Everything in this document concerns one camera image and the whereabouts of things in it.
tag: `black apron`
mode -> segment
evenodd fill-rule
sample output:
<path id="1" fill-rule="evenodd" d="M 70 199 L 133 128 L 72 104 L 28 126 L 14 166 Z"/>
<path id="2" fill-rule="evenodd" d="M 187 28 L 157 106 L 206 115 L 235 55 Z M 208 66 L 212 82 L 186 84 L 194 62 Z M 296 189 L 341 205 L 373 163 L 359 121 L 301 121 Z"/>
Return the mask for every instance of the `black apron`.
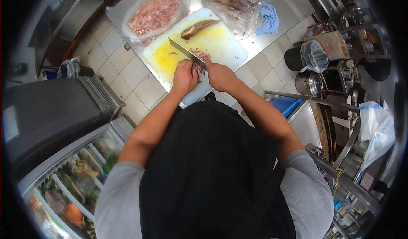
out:
<path id="1" fill-rule="evenodd" d="M 180 111 L 140 182 L 143 239 L 295 238 L 277 151 L 220 102 Z"/>

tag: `yellow stain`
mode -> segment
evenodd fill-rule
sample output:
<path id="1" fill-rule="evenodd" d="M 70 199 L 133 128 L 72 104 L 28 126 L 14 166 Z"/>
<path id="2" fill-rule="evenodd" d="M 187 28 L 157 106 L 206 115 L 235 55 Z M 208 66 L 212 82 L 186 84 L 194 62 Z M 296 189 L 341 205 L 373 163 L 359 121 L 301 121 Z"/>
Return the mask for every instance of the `yellow stain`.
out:
<path id="1" fill-rule="evenodd" d="M 226 27 L 219 27 L 217 24 L 209 26 L 198 33 L 196 33 L 190 40 L 184 40 L 181 38 L 180 33 L 172 34 L 169 37 L 180 43 L 184 48 L 191 48 L 196 50 L 198 48 L 202 52 L 215 53 L 214 50 L 225 49 L 223 41 L 225 36 L 231 33 Z M 177 63 L 187 57 L 173 47 L 168 40 L 165 40 L 155 51 L 152 52 L 152 61 L 149 63 L 153 70 L 158 73 L 164 82 L 168 82 L 170 85 L 173 83 L 174 71 L 176 70 Z"/>

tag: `white plastic bag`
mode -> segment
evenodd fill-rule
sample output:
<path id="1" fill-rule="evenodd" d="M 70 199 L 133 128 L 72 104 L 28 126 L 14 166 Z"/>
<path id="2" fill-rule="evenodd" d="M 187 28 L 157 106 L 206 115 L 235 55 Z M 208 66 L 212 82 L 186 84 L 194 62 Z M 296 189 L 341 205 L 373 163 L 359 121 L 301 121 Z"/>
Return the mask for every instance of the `white plastic bag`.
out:
<path id="1" fill-rule="evenodd" d="M 246 38 L 258 28 L 261 0 L 201 0 L 235 35 Z"/>
<path id="2" fill-rule="evenodd" d="M 384 108 L 374 101 L 359 106 L 361 118 L 359 139 L 360 142 L 370 140 L 361 165 L 361 170 L 365 170 L 394 144 L 394 118 L 385 101 Z"/>
<path id="3" fill-rule="evenodd" d="M 64 60 L 57 72 L 57 79 L 59 78 L 78 78 L 81 67 L 79 66 L 79 56 Z"/>
<path id="4" fill-rule="evenodd" d="M 177 9 L 175 15 L 173 16 L 173 18 L 170 20 L 170 22 L 167 25 L 157 28 L 156 30 L 152 30 L 146 34 L 139 35 L 130 29 L 129 21 L 135 15 L 136 11 L 147 1 L 148 0 L 137 1 L 126 12 L 125 17 L 122 21 L 122 33 L 125 36 L 130 38 L 131 43 L 141 43 L 150 37 L 153 37 L 153 36 L 156 36 L 156 35 L 159 35 L 165 32 L 167 29 L 171 28 L 175 23 L 179 22 L 180 19 L 186 16 L 186 14 L 188 13 L 188 8 L 190 7 L 190 4 L 191 4 L 191 0 L 178 0 L 179 8 Z"/>

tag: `hand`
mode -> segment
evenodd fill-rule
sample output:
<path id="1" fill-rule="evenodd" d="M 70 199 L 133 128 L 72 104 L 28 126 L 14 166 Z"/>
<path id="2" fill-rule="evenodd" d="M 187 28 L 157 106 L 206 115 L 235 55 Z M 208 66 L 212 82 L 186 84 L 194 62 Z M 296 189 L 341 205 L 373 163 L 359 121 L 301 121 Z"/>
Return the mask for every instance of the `hand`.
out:
<path id="1" fill-rule="evenodd" d="M 198 83 L 197 70 L 191 72 L 193 62 L 185 59 L 179 61 L 174 72 L 173 87 L 170 92 L 177 93 L 184 98 Z"/>
<path id="2" fill-rule="evenodd" d="M 239 84 L 240 80 L 234 72 L 222 64 L 213 64 L 210 59 L 205 60 L 208 70 L 210 85 L 217 91 L 224 91 L 230 94 Z"/>

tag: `plastic bag on floor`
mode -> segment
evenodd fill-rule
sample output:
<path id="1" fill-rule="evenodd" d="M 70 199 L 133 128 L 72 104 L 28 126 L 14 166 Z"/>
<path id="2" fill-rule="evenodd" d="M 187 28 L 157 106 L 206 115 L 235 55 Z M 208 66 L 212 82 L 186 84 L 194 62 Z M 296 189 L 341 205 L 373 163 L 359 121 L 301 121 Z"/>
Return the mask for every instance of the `plastic bag on floor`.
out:
<path id="1" fill-rule="evenodd" d="M 81 67 L 79 66 L 79 56 L 67 59 L 62 62 L 57 72 L 57 79 L 59 78 L 78 78 Z"/>
<path id="2" fill-rule="evenodd" d="M 165 32 L 186 17 L 190 4 L 191 0 L 136 1 L 125 14 L 122 33 L 130 38 L 131 43 L 147 46 L 143 41 L 149 38 L 148 41 L 152 42 L 154 36 Z"/>
<path id="3" fill-rule="evenodd" d="M 365 170 L 394 144 L 394 118 L 385 101 L 384 108 L 374 101 L 359 106 L 361 118 L 359 139 L 360 142 L 370 140 L 361 165 L 361 169 Z"/>
<path id="4" fill-rule="evenodd" d="M 201 0 L 235 35 L 248 37 L 257 29 L 261 0 Z"/>

